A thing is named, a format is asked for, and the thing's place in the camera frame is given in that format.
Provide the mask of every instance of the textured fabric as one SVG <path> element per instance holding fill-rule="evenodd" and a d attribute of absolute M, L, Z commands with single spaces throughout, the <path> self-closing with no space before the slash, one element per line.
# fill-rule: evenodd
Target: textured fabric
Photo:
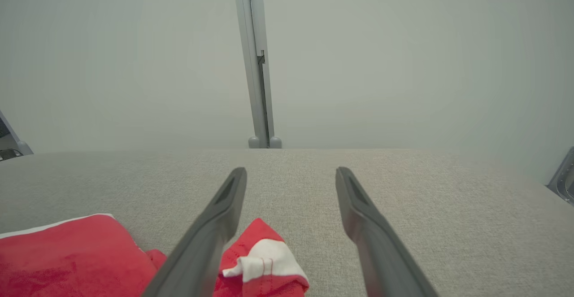
<path fill-rule="evenodd" d="M 35 230 L 0 240 L 0 296 L 139 297 L 158 269 L 108 215 Z"/>
<path fill-rule="evenodd" d="M 223 252 L 213 297 L 303 297 L 308 288 L 281 236 L 256 218 Z"/>
<path fill-rule="evenodd" d="M 307 297 L 365 295 L 357 249 L 341 224 L 338 166 L 351 168 L 439 295 L 574 291 L 572 206 L 527 175 L 447 153 L 35 154 L 0 164 L 0 232 L 112 213 L 141 248 L 168 253 L 238 166 L 247 168 L 248 188 L 237 236 L 258 217 L 281 233 L 309 278 Z"/>

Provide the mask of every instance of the folded cloth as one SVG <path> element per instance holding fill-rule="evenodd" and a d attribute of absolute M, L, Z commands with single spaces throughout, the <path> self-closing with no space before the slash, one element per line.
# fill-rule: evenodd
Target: folded cloth
<path fill-rule="evenodd" d="M 258 218 L 223 253 L 213 296 L 302 297 L 308 288 L 281 236 Z"/>
<path fill-rule="evenodd" d="M 0 234 L 0 296 L 139 297 L 165 259 L 110 214 Z"/>

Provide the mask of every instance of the red towel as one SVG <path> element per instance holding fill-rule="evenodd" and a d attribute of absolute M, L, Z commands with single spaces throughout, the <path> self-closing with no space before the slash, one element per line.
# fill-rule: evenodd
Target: red towel
<path fill-rule="evenodd" d="M 224 252 L 213 296 L 303 297 L 308 288 L 281 236 L 258 218 Z"/>
<path fill-rule="evenodd" d="M 6 235 L 0 236 L 2 297 L 139 297 L 165 261 L 158 250 L 140 250 L 105 214 Z"/>
<path fill-rule="evenodd" d="M 111 215 L 0 234 L 0 297 L 139 297 L 166 256 L 144 253 Z M 222 257 L 214 297 L 302 297 L 305 273 L 256 219 Z"/>

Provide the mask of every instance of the red cloth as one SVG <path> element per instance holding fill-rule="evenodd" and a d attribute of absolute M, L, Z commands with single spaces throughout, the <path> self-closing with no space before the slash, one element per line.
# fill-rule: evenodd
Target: red cloth
<path fill-rule="evenodd" d="M 112 217 L 92 215 L 0 239 L 0 296 L 139 297 L 164 261 Z"/>
<path fill-rule="evenodd" d="M 243 276 L 255 267 L 254 278 L 244 282 L 245 278 L 242 275 L 224 276 L 225 270 L 235 268 L 238 265 L 238 259 L 248 256 L 250 252 L 252 257 L 250 261 L 259 262 L 259 264 L 245 263 L 249 269 L 244 270 Z M 298 268 L 300 271 L 291 271 L 293 268 Z M 223 253 L 213 296 L 303 297 L 308 288 L 307 277 L 295 262 L 295 257 L 284 244 L 281 236 L 258 218 Z"/>

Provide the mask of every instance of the gray fabric surface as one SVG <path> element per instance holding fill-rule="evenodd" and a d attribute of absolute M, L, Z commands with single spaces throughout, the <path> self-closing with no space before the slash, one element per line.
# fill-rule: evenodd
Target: gray fabric surface
<path fill-rule="evenodd" d="M 228 173 L 248 170 L 238 235 L 257 217 L 287 242 L 307 296 L 365 295 L 335 169 L 353 170 L 439 295 L 572 296 L 574 208 L 485 162 L 414 150 L 36 154 L 0 162 L 0 233 L 112 213 L 169 253 Z"/>

